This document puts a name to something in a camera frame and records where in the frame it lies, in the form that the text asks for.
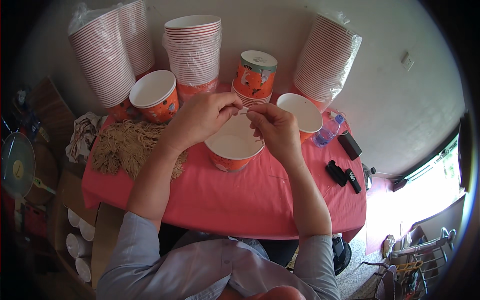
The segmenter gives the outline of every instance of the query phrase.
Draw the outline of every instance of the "hand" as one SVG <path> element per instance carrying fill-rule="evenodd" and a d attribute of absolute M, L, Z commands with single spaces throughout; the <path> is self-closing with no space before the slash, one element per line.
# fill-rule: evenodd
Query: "hand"
<path fill-rule="evenodd" d="M 250 128 L 255 129 L 253 135 L 265 140 L 268 150 L 285 170 L 305 164 L 297 118 L 293 114 L 266 103 L 250 108 L 247 118 L 252 121 Z"/>
<path fill-rule="evenodd" d="M 216 133 L 242 108 L 235 93 L 198 93 L 181 107 L 159 142 L 182 152 Z"/>

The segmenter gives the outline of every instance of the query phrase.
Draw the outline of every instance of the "person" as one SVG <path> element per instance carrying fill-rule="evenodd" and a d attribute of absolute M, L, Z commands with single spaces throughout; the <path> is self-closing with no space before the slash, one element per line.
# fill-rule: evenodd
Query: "person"
<path fill-rule="evenodd" d="M 253 135 L 288 174 L 300 241 L 293 273 L 270 261 L 257 240 L 199 232 L 193 239 L 185 234 L 175 249 L 159 255 L 157 234 L 177 157 L 239 109 L 234 93 L 200 93 L 163 130 L 130 192 L 117 245 L 98 281 L 98 299 L 340 299 L 330 213 L 303 159 L 295 116 L 272 104 L 254 106 L 246 116 Z"/>

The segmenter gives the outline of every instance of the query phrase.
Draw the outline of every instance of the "electrical outlet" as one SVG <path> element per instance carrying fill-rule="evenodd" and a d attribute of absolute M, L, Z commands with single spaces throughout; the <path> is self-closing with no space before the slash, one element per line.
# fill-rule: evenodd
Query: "electrical outlet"
<path fill-rule="evenodd" d="M 405 56 L 403 57 L 402 59 L 402 65 L 405 69 L 407 69 L 407 71 L 410 71 L 410 68 L 413 66 L 413 59 L 412 57 L 410 56 L 410 54 L 407 52 L 405 54 Z"/>

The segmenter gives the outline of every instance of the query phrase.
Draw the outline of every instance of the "shirt sleeve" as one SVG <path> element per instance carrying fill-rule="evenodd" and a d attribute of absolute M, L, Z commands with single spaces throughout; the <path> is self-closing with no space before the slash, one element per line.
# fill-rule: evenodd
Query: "shirt sleeve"
<path fill-rule="evenodd" d="M 293 273 L 311 286 L 321 299 L 340 299 L 330 236 L 312 236 L 305 240 L 299 247 Z"/>
<path fill-rule="evenodd" d="M 135 299 L 160 259 L 155 225 L 132 212 L 123 216 L 117 245 L 97 285 L 98 299 Z"/>

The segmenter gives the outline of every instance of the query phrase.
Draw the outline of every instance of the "white wall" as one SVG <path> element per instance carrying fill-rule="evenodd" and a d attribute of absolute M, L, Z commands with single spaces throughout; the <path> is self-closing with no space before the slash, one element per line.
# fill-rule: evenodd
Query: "white wall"
<path fill-rule="evenodd" d="M 104 114 L 81 74 L 66 30 L 78 0 L 57 0 L 39 20 L 21 52 L 17 81 L 35 85 L 50 75 L 76 115 Z M 118 0 L 88 0 L 103 8 Z M 168 69 L 163 24 L 190 14 L 222 18 L 220 80 L 231 82 L 239 54 L 258 49 L 279 62 L 274 90 L 287 92 L 298 54 L 320 8 L 343 11 L 363 37 L 344 90 L 331 105 L 347 114 L 363 150 L 362 162 L 400 174 L 432 151 L 464 110 L 455 62 L 425 10 L 415 0 L 146 0 L 156 67 Z M 408 50 L 415 64 L 400 59 Z"/>

